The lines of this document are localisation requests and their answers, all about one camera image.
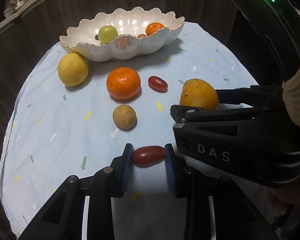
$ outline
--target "potato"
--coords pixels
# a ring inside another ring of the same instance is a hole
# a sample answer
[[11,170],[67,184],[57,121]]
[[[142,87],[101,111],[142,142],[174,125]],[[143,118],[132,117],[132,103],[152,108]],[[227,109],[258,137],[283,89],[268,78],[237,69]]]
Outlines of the potato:
[[114,123],[121,129],[129,129],[136,123],[137,115],[131,106],[118,106],[112,113]]
[[207,82],[194,78],[183,85],[180,105],[202,107],[205,110],[217,110],[219,98],[214,88]]

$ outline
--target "white ceramic bowl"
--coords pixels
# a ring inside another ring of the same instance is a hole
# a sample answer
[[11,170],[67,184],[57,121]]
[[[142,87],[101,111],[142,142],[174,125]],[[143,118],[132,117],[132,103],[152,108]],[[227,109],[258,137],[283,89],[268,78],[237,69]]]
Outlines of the white ceramic bowl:
[[[159,22],[165,28],[151,36],[137,38],[139,34],[146,33],[147,26],[152,22]],[[78,27],[69,27],[67,36],[60,36],[60,41],[66,52],[79,53],[92,61],[126,60],[153,53],[171,43],[180,34],[184,22],[184,17],[176,19],[174,12],[163,14],[159,8],[150,11],[141,7],[131,11],[117,9],[111,14],[98,13],[93,20],[81,20]],[[114,26],[119,33],[106,45],[95,39],[105,25]]]

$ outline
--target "small fruit in bowl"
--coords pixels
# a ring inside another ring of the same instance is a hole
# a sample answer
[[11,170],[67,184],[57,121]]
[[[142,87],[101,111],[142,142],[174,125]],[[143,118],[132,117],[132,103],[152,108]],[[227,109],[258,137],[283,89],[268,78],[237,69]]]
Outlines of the small fruit in bowl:
[[98,33],[98,39],[102,44],[108,44],[118,36],[118,31],[111,25],[103,26]]
[[161,23],[150,23],[146,28],[146,34],[150,36],[162,28],[164,28],[164,25]]
[[141,34],[138,35],[137,38],[141,39],[141,38],[146,37],[146,36],[147,36],[147,35],[141,33]]

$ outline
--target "light blue tablecloth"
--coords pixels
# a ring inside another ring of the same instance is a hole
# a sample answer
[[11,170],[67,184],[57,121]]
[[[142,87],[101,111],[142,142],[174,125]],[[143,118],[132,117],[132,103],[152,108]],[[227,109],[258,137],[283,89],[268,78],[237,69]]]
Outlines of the light blue tablecloth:
[[[87,80],[74,88],[65,87],[58,77],[58,63],[65,54],[57,43],[36,65],[18,95],[7,127],[0,195],[17,236],[67,176],[93,175],[121,155],[126,143],[135,149],[166,143],[175,146],[170,106],[179,103],[186,80],[204,79],[215,89],[257,84],[232,52],[193,23],[186,23],[173,43],[154,54],[127,61],[89,62]],[[123,102],[112,99],[106,90],[108,74],[120,66],[135,69],[141,77],[141,93]],[[167,93],[149,88],[147,80],[152,75],[168,83]],[[132,106],[137,113],[133,130],[119,130],[112,120],[113,110],[121,104]],[[224,174],[189,157],[186,160],[208,176]],[[264,187],[233,178],[267,216]],[[163,162],[134,167],[125,197],[113,200],[116,239],[183,239],[185,210],[186,200],[169,193]],[[85,209],[83,239],[86,219]]]

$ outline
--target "orange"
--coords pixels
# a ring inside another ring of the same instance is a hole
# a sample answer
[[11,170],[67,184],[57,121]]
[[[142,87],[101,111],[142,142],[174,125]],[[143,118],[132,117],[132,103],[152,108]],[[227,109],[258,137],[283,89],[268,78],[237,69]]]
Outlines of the orange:
[[150,23],[146,28],[146,34],[150,36],[162,28],[164,28],[164,26],[161,23]]
[[139,74],[128,67],[117,68],[108,75],[107,90],[116,99],[125,100],[134,97],[140,90]]

